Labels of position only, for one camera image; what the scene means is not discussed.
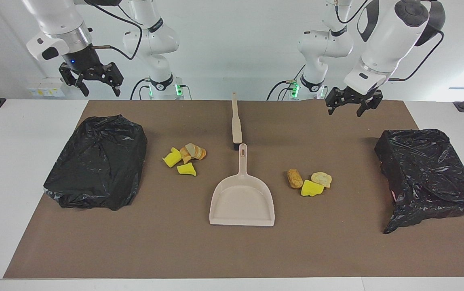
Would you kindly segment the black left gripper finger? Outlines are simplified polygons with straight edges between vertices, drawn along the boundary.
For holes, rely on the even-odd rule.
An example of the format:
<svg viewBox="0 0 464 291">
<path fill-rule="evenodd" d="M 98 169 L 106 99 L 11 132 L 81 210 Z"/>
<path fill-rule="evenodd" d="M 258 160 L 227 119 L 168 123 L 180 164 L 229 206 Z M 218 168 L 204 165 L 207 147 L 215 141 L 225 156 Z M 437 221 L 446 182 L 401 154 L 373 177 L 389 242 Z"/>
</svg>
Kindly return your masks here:
<svg viewBox="0 0 464 291">
<path fill-rule="evenodd" d="M 375 110 L 382 101 L 382 92 L 375 92 L 372 96 L 358 97 L 360 108 L 356 111 L 356 116 L 361 117 L 367 110 Z"/>
<path fill-rule="evenodd" d="M 328 107 L 328 114 L 332 115 L 335 109 L 343 106 L 343 90 L 331 90 L 326 97 L 326 106 Z"/>
</svg>

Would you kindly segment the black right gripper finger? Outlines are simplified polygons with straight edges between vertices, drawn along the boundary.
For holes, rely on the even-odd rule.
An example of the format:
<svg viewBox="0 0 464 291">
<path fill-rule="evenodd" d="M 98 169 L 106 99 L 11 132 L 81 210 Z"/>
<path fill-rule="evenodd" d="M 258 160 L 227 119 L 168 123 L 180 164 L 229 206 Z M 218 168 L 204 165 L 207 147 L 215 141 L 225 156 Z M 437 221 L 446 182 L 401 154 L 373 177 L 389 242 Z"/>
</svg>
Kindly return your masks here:
<svg viewBox="0 0 464 291">
<path fill-rule="evenodd" d="M 59 66 L 59 72 L 62 76 L 62 79 L 65 81 L 66 85 L 74 86 L 78 88 L 85 97 L 89 95 L 89 89 L 84 84 L 84 75 L 80 74 L 78 78 L 75 78 L 71 68 L 67 65 L 67 63 L 62 63 Z"/>
<path fill-rule="evenodd" d="M 104 65 L 104 83 L 112 88 L 116 97 L 121 94 L 120 87 L 123 81 L 124 77 L 115 63 Z"/>
</svg>

